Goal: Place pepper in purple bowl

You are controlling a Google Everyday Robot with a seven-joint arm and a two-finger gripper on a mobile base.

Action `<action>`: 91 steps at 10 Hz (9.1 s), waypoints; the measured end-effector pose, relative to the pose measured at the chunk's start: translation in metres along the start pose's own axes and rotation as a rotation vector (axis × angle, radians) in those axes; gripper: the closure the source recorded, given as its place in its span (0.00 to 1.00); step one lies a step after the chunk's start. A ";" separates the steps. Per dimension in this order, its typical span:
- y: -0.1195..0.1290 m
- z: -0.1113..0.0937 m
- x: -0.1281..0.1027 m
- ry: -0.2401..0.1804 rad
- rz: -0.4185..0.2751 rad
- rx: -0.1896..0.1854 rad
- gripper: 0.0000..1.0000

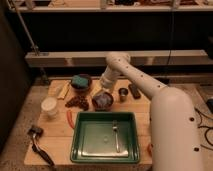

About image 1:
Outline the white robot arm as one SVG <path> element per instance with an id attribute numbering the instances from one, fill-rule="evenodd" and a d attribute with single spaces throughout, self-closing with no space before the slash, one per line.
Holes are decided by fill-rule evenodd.
<path id="1" fill-rule="evenodd" d="M 100 84 L 110 89 L 120 74 L 151 101 L 153 171 L 204 171 L 196 115 L 191 98 L 130 64 L 125 52 L 109 52 Z"/>

